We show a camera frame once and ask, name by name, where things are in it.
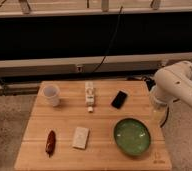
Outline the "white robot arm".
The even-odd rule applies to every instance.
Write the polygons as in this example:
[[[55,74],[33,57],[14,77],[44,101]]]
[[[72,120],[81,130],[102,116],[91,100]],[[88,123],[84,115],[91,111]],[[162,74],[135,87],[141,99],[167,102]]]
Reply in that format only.
[[[159,69],[150,90],[155,121],[161,127],[169,116],[169,104],[179,99],[192,108],[192,62],[181,61]]]

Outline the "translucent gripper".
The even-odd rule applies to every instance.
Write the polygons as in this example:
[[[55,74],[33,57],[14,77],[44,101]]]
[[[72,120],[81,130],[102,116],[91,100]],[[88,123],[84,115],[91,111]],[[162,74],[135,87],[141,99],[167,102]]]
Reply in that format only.
[[[152,111],[153,122],[157,123],[159,126],[162,126],[167,118],[168,107],[165,105],[160,105],[155,101],[152,101],[151,104],[153,106]]]

